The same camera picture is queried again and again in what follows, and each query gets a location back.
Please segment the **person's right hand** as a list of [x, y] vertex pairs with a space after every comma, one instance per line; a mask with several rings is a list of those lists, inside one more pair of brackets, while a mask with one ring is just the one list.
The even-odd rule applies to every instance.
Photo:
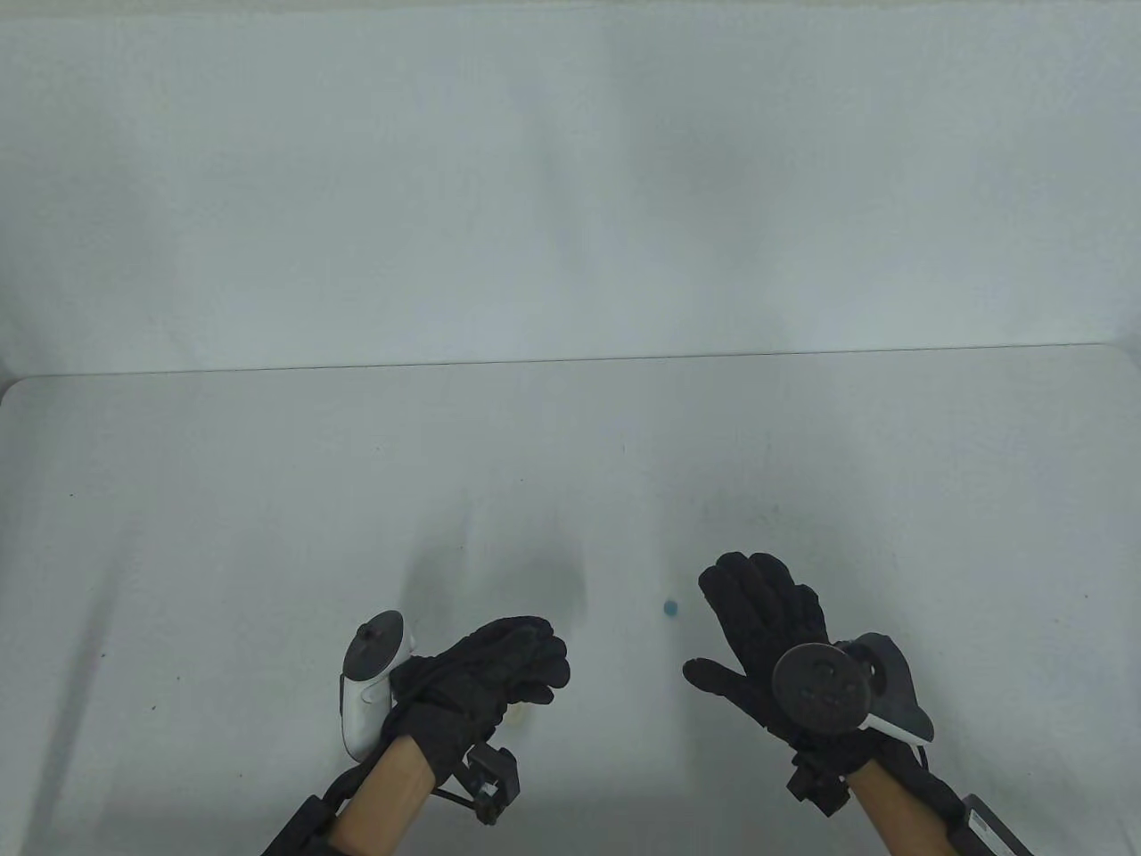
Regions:
[[701, 573], [698, 587], [743, 671], [691, 659], [682, 665], [685, 680], [727, 700], [823, 770], [845, 778], [867, 766], [879, 745], [868, 730], [823, 737], [799, 729], [774, 696], [772, 675], [787, 651], [807, 643], [830, 644], [814, 588], [798, 584], [785, 564], [768, 554], [725, 554]]

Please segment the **person's left hand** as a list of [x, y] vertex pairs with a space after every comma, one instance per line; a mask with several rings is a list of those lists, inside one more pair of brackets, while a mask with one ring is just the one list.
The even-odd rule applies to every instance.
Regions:
[[395, 705], [382, 742], [412, 738], [442, 788], [475, 745], [493, 737], [510, 705], [548, 705], [568, 681], [568, 649], [553, 624], [537, 616], [501, 617], [440, 654], [413, 656], [393, 671]]

